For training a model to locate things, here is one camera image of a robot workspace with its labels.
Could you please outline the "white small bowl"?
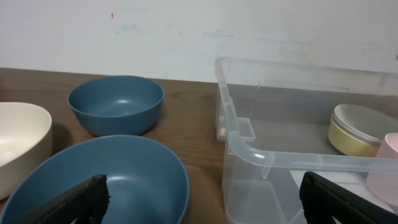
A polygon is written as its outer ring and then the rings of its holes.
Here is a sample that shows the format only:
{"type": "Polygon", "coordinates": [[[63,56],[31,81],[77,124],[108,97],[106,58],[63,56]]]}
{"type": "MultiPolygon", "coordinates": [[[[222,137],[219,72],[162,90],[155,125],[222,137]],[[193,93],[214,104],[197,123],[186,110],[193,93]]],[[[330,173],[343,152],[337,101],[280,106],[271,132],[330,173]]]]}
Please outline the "white small bowl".
{"type": "Polygon", "coordinates": [[[340,104],[334,113],[345,124],[361,133],[380,139],[397,132],[397,120],[374,109],[360,105],[340,104]]]}

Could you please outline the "pink cup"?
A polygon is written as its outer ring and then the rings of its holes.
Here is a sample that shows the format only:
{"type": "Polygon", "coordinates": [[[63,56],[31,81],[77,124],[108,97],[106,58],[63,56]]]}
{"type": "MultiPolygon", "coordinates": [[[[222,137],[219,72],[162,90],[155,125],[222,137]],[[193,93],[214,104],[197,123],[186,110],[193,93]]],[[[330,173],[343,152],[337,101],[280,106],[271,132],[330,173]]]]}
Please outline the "pink cup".
{"type": "Polygon", "coordinates": [[[397,206],[397,133],[385,135],[366,183],[380,200],[397,206]]]}

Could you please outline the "yellow small bowl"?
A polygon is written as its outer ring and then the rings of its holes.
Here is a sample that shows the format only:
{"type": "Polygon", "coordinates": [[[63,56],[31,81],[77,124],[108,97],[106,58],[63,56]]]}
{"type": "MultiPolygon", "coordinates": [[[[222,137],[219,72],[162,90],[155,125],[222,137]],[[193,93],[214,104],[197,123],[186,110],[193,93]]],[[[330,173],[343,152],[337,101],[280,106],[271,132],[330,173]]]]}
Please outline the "yellow small bowl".
{"type": "Polygon", "coordinates": [[[343,130],[332,118],[328,129],[330,143],[346,156],[375,157],[381,143],[370,144],[343,130]]]}

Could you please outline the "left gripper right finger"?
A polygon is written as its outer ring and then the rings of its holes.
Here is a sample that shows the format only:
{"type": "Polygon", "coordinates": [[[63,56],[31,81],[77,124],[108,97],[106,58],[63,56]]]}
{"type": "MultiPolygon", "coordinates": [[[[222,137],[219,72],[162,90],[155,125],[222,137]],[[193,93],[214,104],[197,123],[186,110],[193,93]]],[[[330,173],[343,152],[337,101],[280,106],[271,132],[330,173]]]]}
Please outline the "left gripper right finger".
{"type": "Polygon", "coordinates": [[[308,171],[299,190],[308,224],[397,224],[397,215],[308,171]]]}

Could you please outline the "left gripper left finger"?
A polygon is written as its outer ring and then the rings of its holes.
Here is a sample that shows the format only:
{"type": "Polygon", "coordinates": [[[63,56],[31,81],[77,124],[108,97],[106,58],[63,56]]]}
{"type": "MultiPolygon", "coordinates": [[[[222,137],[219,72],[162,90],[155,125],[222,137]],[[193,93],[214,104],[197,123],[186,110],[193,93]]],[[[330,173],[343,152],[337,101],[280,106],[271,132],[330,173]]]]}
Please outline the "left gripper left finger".
{"type": "Polygon", "coordinates": [[[101,224],[109,205],[107,178],[97,174],[64,191],[12,224],[101,224]]]}

